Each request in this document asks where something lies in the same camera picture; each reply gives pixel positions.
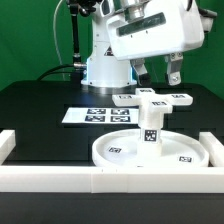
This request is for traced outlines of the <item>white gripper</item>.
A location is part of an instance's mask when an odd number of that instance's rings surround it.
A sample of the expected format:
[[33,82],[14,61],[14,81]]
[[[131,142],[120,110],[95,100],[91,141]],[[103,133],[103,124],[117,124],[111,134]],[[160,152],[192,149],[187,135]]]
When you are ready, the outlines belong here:
[[143,58],[158,55],[166,55],[167,83],[180,84],[181,52],[199,48],[204,41],[195,0],[150,0],[144,5],[143,18],[128,22],[119,13],[111,16],[106,25],[114,56],[118,60],[133,59],[130,63],[140,85],[150,84]]

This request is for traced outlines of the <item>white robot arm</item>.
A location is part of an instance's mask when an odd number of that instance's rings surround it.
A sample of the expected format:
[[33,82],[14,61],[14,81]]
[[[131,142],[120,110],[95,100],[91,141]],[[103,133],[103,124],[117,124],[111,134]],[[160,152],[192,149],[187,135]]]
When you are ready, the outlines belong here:
[[99,94],[150,84],[149,57],[163,56],[169,85],[181,82],[183,53],[202,46],[195,0],[101,0],[93,13],[93,50],[82,86]]

